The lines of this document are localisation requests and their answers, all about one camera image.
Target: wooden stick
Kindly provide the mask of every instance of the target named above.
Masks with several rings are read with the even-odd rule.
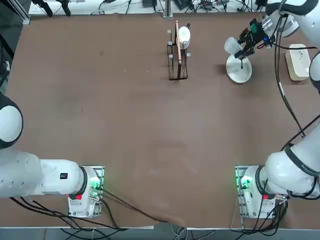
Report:
[[[179,40],[179,24],[178,24],[178,20],[175,21],[175,30],[176,30],[176,46],[178,49],[178,60],[179,60],[179,64],[182,63],[181,60],[181,50],[180,50],[180,40]]]

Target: black cable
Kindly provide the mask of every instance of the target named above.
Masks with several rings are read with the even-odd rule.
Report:
[[[315,198],[307,198],[307,200],[318,200],[318,199],[320,199],[320,194],[319,194],[319,196],[317,196]]]
[[[152,220],[154,220],[154,221],[161,222],[161,223],[167,223],[167,221],[158,219],[158,218],[156,218],[156,217],[153,217],[153,216],[145,213],[144,211],[141,211],[140,209],[138,209],[138,208],[136,208],[135,206],[127,203],[126,201],[122,200],[121,198],[117,197],[116,195],[112,194],[111,192],[109,192],[109,191],[107,191],[107,190],[105,190],[105,189],[103,189],[103,188],[96,187],[95,189],[105,192],[106,194],[112,196],[113,198],[115,198],[116,200],[120,201],[121,203],[127,205],[127,206],[130,207],[131,209],[137,211],[138,213],[140,213],[140,214],[142,214],[142,215],[144,215],[144,216],[146,216],[146,217],[148,217],[148,218],[150,218],[150,219],[152,219]]]
[[[263,191],[265,191],[265,187],[267,185],[268,180],[265,181],[264,183],[264,188]],[[284,218],[287,209],[288,209],[288,201],[285,201],[285,208],[283,210],[283,212],[281,212],[281,208],[283,206],[283,202],[278,203],[266,216],[266,218],[264,219],[263,223],[260,225],[260,227],[258,229],[257,228],[257,224],[260,218],[260,213],[262,210],[262,204],[260,204],[260,209],[259,209],[259,214],[258,214],[258,218],[256,220],[255,226],[253,227],[253,229],[243,229],[241,231],[237,231],[237,230],[231,230],[232,232],[236,232],[236,233],[242,233],[237,239],[240,239],[241,237],[243,237],[244,235],[251,235],[251,234],[255,234],[255,233],[261,233],[263,235],[266,236],[273,236],[274,234],[276,234],[276,232],[278,231],[280,222],[282,221],[282,219]],[[271,224],[269,224],[268,226],[263,228],[263,225],[265,224],[265,222],[267,221],[267,219],[269,218],[269,216],[276,210],[276,215],[274,217],[274,219],[272,220]],[[269,232],[275,230],[272,234],[268,235],[265,234],[265,232]]]
[[[42,215],[46,215],[46,216],[50,216],[50,217],[55,217],[55,218],[60,218],[60,217],[63,217],[63,218],[72,218],[72,219],[78,219],[80,221],[83,221],[83,222],[87,222],[87,223],[91,223],[91,224],[96,224],[96,225],[100,225],[100,226],[103,226],[103,227],[107,227],[107,228],[111,228],[111,229],[115,229],[115,230],[118,230],[117,228],[113,227],[113,226],[109,226],[109,225],[106,225],[106,224],[103,224],[103,223],[100,223],[100,222],[95,222],[95,221],[91,221],[91,220],[88,220],[88,219],[85,219],[85,218],[81,218],[81,217],[76,217],[76,216],[68,216],[68,215],[65,215],[61,212],[58,212],[58,211],[53,211],[59,215],[55,215],[55,214],[50,214],[50,213],[47,213],[47,212],[43,212],[43,211],[40,211],[40,210],[36,210],[36,209],[33,209],[33,208],[30,208],[26,205],[24,205],[23,203],[19,202],[18,200],[16,200],[15,198],[13,197],[10,197],[10,199],[12,201],[14,201],[16,204],[20,205],[21,207],[27,209],[27,210],[30,210],[32,212],[35,212],[35,213],[39,213],[39,214],[42,214]]]
[[[191,7],[194,8],[194,1],[195,1],[195,0],[193,0],[192,3],[189,4],[188,8],[185,10],[184,13],[188,12],[188,10],[189,10]]]
[[[36,5],[38,8],[40,8],[40,10],[45,14],[45,15],[48,15],[43,9],[42,7],[40,7],[39,4],[36,4],[36,3],[33,3],[34,5]]]
[[[196,239],[194,239],[194,240],[199,240],[199,239],[205,239],[206,237],[208,237],[209,235],[211,235],[212,233],[214,233],[216,230],[213,230],[212,232],[210,232],[210,233],[208,233],[207,235],[204,235],[204,236],[202,236],[202,237],[198,237],[198,238],[196,238]]]
[[[53,215],[56,215],[56,216],[58,216],[58,214],[60,214],[60,212],[58,212],[58,211],[49,210],[48,208],[44,207],[43,205],[41,205],[41,204],[38,203],[37,201],[33,201],[33,202],[34,202],[35,204],[39,205],[40,207],[35,206],[35,205],[27,202],[22,196],[20,197],[20,199],[21,199],[26,205],[28,205],[28,206],[31,207],[31,208],[38,209],[38,210],[43,210],[43,211],[47,211],[47,212],[50,212],[50,213],[52,213]],[[71,225],[67,220],[63,219],[62,216],[60,216],[59,218],[60,218],[62,221],[64,221],[68,226],[76,229],[76,227],[74,227],[73,225]],[[78,229],[82,229],[82,228],[80,227],[80,225],[78,225],[78,224],[76,223],[76,221],[74,221],[73,219],[69,218],[69,216],[67,216],[66,218],[70,219],[70,220],[78,227]]]
[[[4,73],[4,75],[2,76],[2,78],[0,79],[0,88],[1,88],[2,85],[4,84],[4,82],[5,82],[6,78],[8,77],[9,73],[10,73],[10,72],[9,72],[8,70],[6,70],[5,73]]]
[[[282,0],[282,1],[280,2],[280,6],[279,6],[279,13],[281,12],[282,7],[283,7],[283,6],[284,6],[284,4],[286,3],[286,1],[287,1],[287,0]]]
[[[104,10],[98,10],[98,11],[93,11],[89,14],[89,16],[93,15],[94,13],[98,13],[99,15],[105,15],[105,11]]]
[[[79,233],[79,232],[81,232],[81,231],[82,231],[82,229],[74,232],[73,234],[71,234],[70,236],[68,236],[65,240],[68,240],[68,239],[72,238],[73,236],[75,236],[77,233]]]
[[[105,2],[105,1],[103,1],[103,2],[101,2],[101,3],[100,3],[100,5],[99,5],[99,7],[98,7],[98,10],[100,10],[100,8],[101,8],[102,4],[104,4],[104,3],[106,3],[106,2]]]
[[[244,4],[242,4],[242,7],[240,9],[240,12],[244,12],[246,10],[246,6]]]
[[[318,49],[317,47],[315,46],[306,46],[306,47],[286,47],[286,46],[280,46],[276,43],[271,43],[272,45],[275,45],[276,47],[278,48],[281,48],[281,49],[286,49],[286,50],[303,50],[303,49]]]
[[[102,198],[100,198],[100,201],[103,203],[103,205],[105,206],[105,208],[108,210],[109,212],[109,215],[110,215],[110,219],[111,219],[111,222],[113,224],[113,226],[117,229],[120,229],[120,227],[116,224],[116,221],[114,219],[114,216],[112,215],[111,213],[111,210],[110,210],[110,207],[109,205],[107,204],[107,202],[105,200],[103,200]]]
[[[215,10],[217,10],[217,11],[218,11],[218,13],[221,13],[221,12],[219,11],[219,9],[218,9],[218,8],[216,8],[215,6],[213,6],[212,8],[213,8],[213,9],[215,9]]]
[[[262,9],[264,6],[267,6],[268,0],[265,0],[264,3],[260,6],[260,13],[262,12]]]
[[[62,5],[58,8],[57,11],[55,11],[52,15],[55,15],[60,9],[62,8]]]
[[[235,240],[239,240],[240,238],[243,237],[243,235],[245,235],[245,233],[242,233],[240,236],[238,236]]]
[[[0,65],[5,61],[4,58],[5,58],[4,45],[3,45],[2,41],[0,40]]]
[[[227,6],[224,4],[224,1],[223,1],[223,0],[220,0],[220,1],[221,1],[221,3],[222,3],[224,12],[226,13],[226,12],[227,12]]]
[[[275,28],[274,28],[274,30],[273,30],[273,33],[272,33],[272,35],[269,37],[269,40],[272,39],[272,38],[275,36],[275,33],[276,33],[276,31],[278,30],[278,27],[279,27],[279,24],[280,24],[281,19],[282,19],[282,16],[279,17],[278,22],[276,23]],[[257,49],[262,49],[262,48],[264,48],[265,46],[267,46],[268,44],[270,44],[270,42],[263,42],[262,44],[258,45],[256,48],[257,48]]]
[[[127,14],[127,13],[128,13],[128,11],[129,11],[129,7],[130,7],[130,4],[131,4],[131,0],[129,0],[129,2],[128,2],[128,8],[126,9],[125,14]]]
[[[106,239],[106,238],[108,239],[110,236],[112,236],[112,235],[120,232],[120,230],[116,230],[116,231],[113,232],[113,233],[110,233],[110,234],[108,234],[108,235],[105,235],[103,232],[95,229],[95,230],[94,230],[95,232],[97,232],[97,233],[99,233],[99,234],[101,234],[101,235],[103,235],[103,236],[102,236],[102,237],[95,237],[95,238],[87,238],[87,237],[76,236],[77,232],[75,232],[75,233],[70,233],[70,232],[65,231],[63,228],[60,228],[60,229],[61,229],[61,231],[64,232],[65,234],[68,234],[68,235],[71,236],[71,237],[75,237],[75,238],[77,238],[77,239],[82,239],[82,240],[100,240],[100,239]]]
[[[239,0],[234,0],[234,1],[243,4],[246,7],[244,10],[248,9],[249,12],[252,12],[252,9],[245,2],[242,2]]]
[[[159,3],[160,3],[160,6],[161,6],[161,8],[162,8],[162,11],[165,12],[165,9],[164,9],[164,7],[162,6],[161,0],[159,0]]]
[[[295,195],[292,193],[292,191],[289,191],[289,196],[292,198],[300,198],[300,199],[308,200],[309,198],[307,198],[307,197],[310,196],[314,192],[316,185],[317,185],[317,182],[318,182],[318,177],[314,177],[313,184],[311,186],[310,191],[308,191],[307,193],[305,193],[303,195]]]
[[[288,20],[288,15],[286,15],[286,17],[285,17],[284,26],[286,25],[287,20]],[[281,26],[281,22],[282,22],[282,17],[280,17],[279,27]],[[276,35],[275,42],[278,44],[278,41],[279,41],[279,44],[278,44],[279,46],[281,45],[281,38],[282,38],[282,31],[280,32],[280,34]],[[305,137],[306,134],[303,131],[303,129],[302,129],[302,127],[301,127],[301,125],[300,125],[295,113],[293,112],[293,110],[292,110],[292,108],[291,108],[291,106],[290,106],[290,104],[289,104],[289,102],[287,100],[287,97],[286,97],[286,95],[284,93],[284,90],[282,88],[282,84],[280,82],[279,68],[280,68],[280,48],[279,47],[275,47],[274,48],[274,70],[275,70],[275,78],[276,78],[277,87],[278,87],[278,89],[280,91],[282,100],[283,100],[286,108],[288,109],[289,113],[291,114],[291,116],[293,117],[294,121],[298,125],[302,135]]]
[[[202,7],[205,9],[206,13],[208,13],[208,9],[206,8],[204,1],[200,0],[200,3],[202,4]]]
[[[195,10],[193,11],[194,13],[196,13],[197,12],[197,10],[198,10],[198,7],[200,6],[200,3],[198,3],[197,5],[196,5],[196,8],[195,8]]]
[[[315,123],[318,119],[320,118],[320,114],[318,116],[316,116],[311,122],[309,122],[302,130],[305,131],[307,130],[313,123]],[[285,147],[287,145],[289,145],[293,140],[295,140],[300,134],[302,133],[302,131],[300,130],[296,135],[294,135],[292,138],[290,138],[289,141],[286,142],[286,144],[281,148],[281,151],[283,151],[285,149]]]

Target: wire bundle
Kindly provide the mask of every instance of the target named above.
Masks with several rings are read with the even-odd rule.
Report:
[[[263,187],[263,192],[266,189],[268,183],[268,179],[265,181],[264,183],[264,187]],[[261,214],[261,210],[262,210],[262,205],[263,205],[263,194],[261,196],[261,202],[260,202],[260,208],[259,208],[259,213],[255,222],[255,225],[253,227],[253,229],[243,229],[243,230],[232,230],[232,232],[236,232],[236,233],[242,233],[239,237],[236,238],[236,240],[240,239],[242,236],[244,235],[251,235],[251,234],[256,234],[256,233],[261,233],[265,236],[273,236],[277,233],[278,229],[279,229],[279,225],[280,222],[283,220],[284,216],[286,215],[286,212],[288,210],[288,199],[286,198],[284,201],[279,202],[266,216],[266,218],[264,219],[263,223],[260,225],[259,228],[257,228],[258,226],[258,221],[260,218],[260,214]],[[268,218],[270,217],[271,214],[275,213],[275,217],[273,218],[273,220],[271,221],[271,223],[269,225],[267,225],[266,227],[263,227],[266,223],[266,221],[268,220]],[[272,231],[274,230],[273,233],[271,234],[266,234],[266,232]]]
[[[291,114],[292,118],[294,119],[294,121],[298,125],[300,133],[302,134],[302,137],[304,138],[306,136],[305,131],[301,127],[301,124],[299,123],[299,121],[298,121],[293,109],[291,108],[291,106],[290,106],[290,104],[288,102],[288,99],[287,99],[287,97],[285,95],[284,89],[282,87],[281,81],[280,81],[280,74],[279,74],[279,69],[280,69],[280,49],[303,50],[303,49],[316,49],[316,47],[290,48],[290,47],[281,46],[281,39],[282,39],[283,31],[282,31],[282,29],[281,30],[279,30],[279,29],[281,28],[283,18],[284,18],[283,26],[285,26],[287,21],[288,21],[288,17],[289,17],[288,14],[281,15],[279,17],[279,20],[278,20],[278,22],[276,24],[276,27],[275,27],[274,31],[273,31],[273,34],[271,35],[269,40],[264,42],[264,43],[262,43],[262,44],[260,44],[260,45],[258,45],[257,48],[258,49],[262,49],[263,47],[265,47],[267,45],[271,45],[271,46],[274,45],[274,72],[275,72],[275,78],[276,78],[277,87],[279,89],[279,92],[281,94],[281,98],[282,98],[286,108],[288,109],[288,111]],[[272,39],[274,38],[276,32],[277,32],[277,34],[276,34],[276,38],[275,38],[275,43],[273,43]]]
[[[171,224],[171,230],[172,230],[173,234],[175,235],[173,240],[176,240],[176,239],[177,240],[187,240],[189,232],[188,232],[188,229],[186,227],[179,226],[177,232],[175,232],[174,229],[173,229],[173,226]],[[207,235],[204,235],[204,236],[199,237],[199,238],[194,238],[194,234],[193,234],[192,230],[190,232],[191,232],[192,240],[203,240],[203,239],[206,239],[207,237],[211,236],[212,234],[214,234],[216,232],[216,230],[213,230],[210,233],[208,233]]]
[[[103,9],[103,5],[104,5],[104,4],[111,4],[111,3],[113,3],[114,1],[116,1],[116,0],[103,0],[103,1],[99,4],[98,9],[92,11],[92,12],[89,14],[89,16],[94,15],[94,14],[106,15],[109,11],[112,11],[112,10],[115,10],[115,9],[120,9],[120,8],[125,8],[125,7],[127,7],[127,9],[126,9],[125,12],[128,13],[130,6],[141,3],[141,1],[134,1],[134,2],[132,2],[132,0],[128,0],[128,1],[126,1],[126,2],[120,3],[119,5],[113,5],[113,6],[108,7],[107,9]]]
[[[305,130],[307,130],[312,124],[314,124],[318,119],[320,119],[320,114],[317,115],[311,122],[309,122],[302,130],[300,130],[296,135],[294,135],[292,138],[289,139],[289,141],[287,141],[285,143],[285,145],[281,148],[281,151],[283,151],[287,146],[291,147],[293,146],[292,141],[295,140],[298,136],[300,136],[300,134],[302,132],[304,132]],[[320,194],[317,197],[314,198],[310,198],[309,196],[313,193],[313,191],[316,188],[316,185],[318,183],[318,187],[320,189],[320,183],[319,183],[319,177],[315,176],[314,180],[313,180],[313,184],[311,186],[311,190],[303,195],[295,195],[293,194],[291,191],[288,191],[288,199],[290,198],[300,198],[300,199],[304,199],[304,200],[318,200],[320,199]]]
[[[136,212],[154,220],[154,221],[158,221],[158,222],[163,222],[163,223],[166,223],[166,221],[164,220],[161,220],[161,219],[158,219],[158,218],[155,218],[143,211],[141,211],[140,209],[134,207],[133,205],[125,202],[124,200],[120,199],[119,197],[115,196],[114,194],[112,194],[111,192],[107,191],[107,190],[104,190],[102,188],[99,188],[97,187],[96,188],[97,190],[101,190],[105,193],[107,193],[108,195],[112,196],[114,199],[118,200],[120,203],[124,204],[126,207],[132,209],[132,210],[135,210]],[[69,238],[71,237],[76,237],[76,238],[79,238],[79,239],[83,239],[83,240],[99,240],[99,239],[109,239],[110,236],[118,233],[118,232],[123,232],[123,231],[126,231],[128,230],[127,228],[120,228],[113,215],[112,215],[112,212],[111,212],[111,209],[110,207],[108,206],[107,202],[103,199],[100,199],[100,201],[102,202],[102,204],[106,207],[108,213],[109,213],[109,216],[110,216],[110,219],[111,219],[111,222],[113,224],[113,226],[109,226],[109,225],[106,225],[106,224],[103,224],[103,223],[100,223],[100,222],[95,222],[95,221],[91,221],[91,220],[88,220],[88,219],[85,219],[85,218],[80,218],[80,217],[75,217],[75,216],[69,216],[69,215],[66,215],[66,214],[63,214],[62,212],[59,212],[59,211],[55,211],[55,210],[50,210],[48,209],[47,207],[43,206],[42,204],[40,204],[39,202],[35,201],[35,200],[31,200],[34,204],[31,204],[29,203],[28,201],[26,201],[23,197],[20,197],[20,199],[22,200],[21,201],[18,201],[17,199],[15,199],[14,197],[10,197],[10,199],[12,201],[14,201],[16,204],[18,204],[19,206],[29,210],[29,211],[32,211],[32,212],[35,212],[35,213],[39,213],[39,214],[42,214],[42,215],[46,215],[46,216],[50,216],[50,217],[54,217],[54,218],[59,218],[61,219],[63,222],[65,222],[68,226],[70,226],[72,229],[75,229],[75,230],[78,230],[76,231],[75,233],[69,233],[67,231],[65,231],[64,229],[61,228],[61,230],[68,234]],[[95,229],[95,231],[99,234],[102,235],[102,237],[97,237],[97,238],[83,238],[83,237],[79,237],[79,236],[76,236],[77,233],[81,232],[81,231],[85,231],[85,232],[90,232],[92,231],[92,229],[88,229],[88,228],[82,228],[76,221],[75,219],[77,220],[80,220],[80,221],[83,221],[83,222],[87,222],[87,223],[92,223],[92,224],[96,224],[96,225],[99,225],[99,226],[103,226],[103,227],[107,227],[107,228],[111,228],[111,229],[114,229],[116,230],[115,232],[109,234],[109,235],[106,235],[104,234],[103,232]]]
[[[240,12],[244,12],[246,10],[248,10],[248,12],[252,12],[252,1],[253,0],[249,0],[249,1],[251,1],[251,8],[246,4],[246,0],[242,0],[242,2],[239,0],[235,0],[235,1],[242,4],[241,9],[239,10]]]
[[[224,4],[223,0],[220,0],[220,1],[221,1],[222,6],[223,6],[224,12],[226,13],[227,12],[227,4]]]

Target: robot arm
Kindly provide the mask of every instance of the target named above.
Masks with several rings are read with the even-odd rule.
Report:
[[[287,31],[294,33],[297,26],[311,44],[320,47],[320,2],[319,0],[269,0],[266,4],[268,16],[262,22],[250,22],[250,30],[245,29],[235,39],[227,40],[225,49],[240,60],[255,53],[254,47],[260,42],[272,46],[275,34]],[[286,26],[278,26],[281,15],[289,15]],[[313,58],[309,75],[312,84],[320,91],[320,52]],[[265,166],[250,166],[241,180],[248,215],[256,218],[261,208],[261,218],[267,218],[275,205],[276,194],[306,196],[318,199],[320,196],[320,126],[293,146],[272,153]]]
[[[100,215],[101,169],[78,166],[65,159],[39,159],[11,148],[22,134],[19,107],[0,93],[0,198],[29,195],[68,195],[69,214],[92,218]]]

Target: brown table surface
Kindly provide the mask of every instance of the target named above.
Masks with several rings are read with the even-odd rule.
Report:
[[[264,164],[297,132],[281,100],[274,51],[250,56],[243,85],[226,74],[224,43],[257,14],[159,14],[33,18],[24,26],[7,95],[24,116],[16,149],[39,158],[104,165],[105,187],[150,215],[185,227],[229,228],[235,165]],[[168,80],[167,30],[190,23],[189,79]],[[308,45],[300,32],[282,44]],[[280,77],[301,124],[320,111],[310,80]],[[67,212],[66,196],[36,197]],[[109,200],[116,222],[155,222]],[[64,226],[1,199],[0,226]],[[291,200],[283,228],[320,229],[318,202]],[[111,224],[106,212],[95,219]],[[236,208],[234,227],[241,227]]]

